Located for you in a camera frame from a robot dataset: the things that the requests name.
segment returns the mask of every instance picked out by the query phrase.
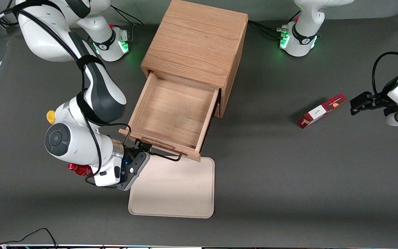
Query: wooden cabinet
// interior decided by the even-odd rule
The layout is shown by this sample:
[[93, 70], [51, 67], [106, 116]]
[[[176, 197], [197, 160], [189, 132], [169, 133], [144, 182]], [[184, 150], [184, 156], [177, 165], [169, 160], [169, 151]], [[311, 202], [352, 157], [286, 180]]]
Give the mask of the wooden cabinet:
[[141, 64], [148, 79], [131, 138], [200, 161], [212, 116], [224, 115], [247, 23], [244, 13], [172, 0]]

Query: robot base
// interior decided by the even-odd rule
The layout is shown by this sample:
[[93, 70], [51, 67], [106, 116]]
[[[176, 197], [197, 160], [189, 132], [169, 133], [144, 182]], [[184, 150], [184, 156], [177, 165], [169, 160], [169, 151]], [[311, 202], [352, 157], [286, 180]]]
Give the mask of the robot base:
[[101, 58], [108, 62], [117, 61], [123, 57], [129, 50], [128, 42], [128, 32], [127, 30], [121, 30], [118, 27], [113, 27], [112, 30], [116, 33], [116, 40], [107, 50], [102, 50], [96, 44], [93, 43], [96, 53], [101, 56]]
[[282, 26], [282, 29], [287, 31], [286, 33], [283, 33], [284, 36], [281, 39], [279, 47], [285, 50], [289, 55], [302, 57], [308, 54], [308, 52], [314, 47], [317, 36], [312, 41], [308, 39], [309, 41], [305, 45], [300, 44], [299, 40], [291, 32], [291, 28], [295, 23], [296, 22], [292, 21]]

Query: gray table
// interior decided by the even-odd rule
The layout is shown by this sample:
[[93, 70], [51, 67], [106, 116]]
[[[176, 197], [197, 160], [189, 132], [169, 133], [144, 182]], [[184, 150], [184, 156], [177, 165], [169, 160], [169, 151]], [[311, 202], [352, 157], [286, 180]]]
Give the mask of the gray table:
[[[106, 63], [128, 98], [120, 121], [145, 84], [139, 64], [156, 28], [136, 27], [131, 53]], [[351, 117], [349, 103], [297, 126], [324, 99], [371, 90], [375, 59], [398, 51], [398, 16], [328, 20], [321, 33], [309, 55], [292, 58], [248, 27], [226, 114], [203, 147], [216, 162], [209, 219], [133, 216], [128, 192], [88, 186], [47, 154], [46, 112], [79, 91], [80, 73], [13, 35], [0, 68], [0, 242], [48, 227], [62, 244], [398, 248], [398, 128], [382, 110]], [[397, 74], [397, 57], [382, 60], [379, 87]]]

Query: black strap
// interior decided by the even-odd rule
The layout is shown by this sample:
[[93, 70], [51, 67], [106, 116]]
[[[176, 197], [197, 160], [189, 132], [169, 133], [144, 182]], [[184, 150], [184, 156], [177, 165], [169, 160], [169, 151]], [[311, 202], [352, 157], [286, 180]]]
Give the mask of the black strap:
[[311, 36], [305, 36], [305, 35], [299, 34], [296, 30], [296, 24], [294, 24], [292, 27], [292, 33], [301, 45], [309, 44], [310, 41], [312, 41], [314, 39], [314, 37], [316, 37], [316, 35], [317, 35], [317, 33], [314, 35], [311, 35]]
[[116, 41], [116, 32], [112, 29], [112, 35], [110, 35], [110, 38], [107, 41], [104, 41], [103, 43], [97, 43], [96, 41], [93, 41], [95, 45], [101, 49], [101, 50], [107, 50], [110, 48], [110, 46]]
[[81, 70], [84, 69], [84, 66], [87, 65], [88, 63], [98, 63], [105, 68], [104, 63], [102, 63], [102, 61], [94, 55], [84, 55], [76, 60], [76, 65], [78, 65], [78, 68]]
[[76, 103], [79, 106], [79, 109], [81, 109], [81, 112], [85, 115], [85, 117], [92, 121], [93, 123], [99, 123], [102, 125], [106, 125], [108, 123], [105, 123], [102, 121], [96, 114], [95, 112], [90, 108], [88, 103], [85, 101], [84, 96], [82, 95], [82, 92], [78, 93], [76, 95]]
[[65, 2], [72, 9], [72, 11], [81, 19], [84, 19], [90, 14], [91, 3], [89, 3], [89, 6], [87, 6], [82, 0], [66, 0]]
[[59, 10], [59, 12], [62, 13], [61, 9], [53, 2], [50, 2], [49, 0], [27, 0], [25, 2], [22, 2], [20, 4], [17, 4], [15, 6], [13, 6], [12, 8], [12, 12], [17, 15], [19, 10], [22, 10], [24, 8], [30, 7], [30, 6], [41, 6], [41, 5], [48, 5], [51, 6], [57, 10]]

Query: beige tray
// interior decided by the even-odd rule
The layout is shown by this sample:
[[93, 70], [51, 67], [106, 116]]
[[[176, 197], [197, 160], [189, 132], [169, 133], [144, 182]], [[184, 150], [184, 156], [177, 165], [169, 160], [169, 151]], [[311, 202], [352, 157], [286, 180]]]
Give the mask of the beige tray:
[[215, 162], [151, 156], [131, 186], [128, 211], [134, 215], [207, 219], [213, 215]]

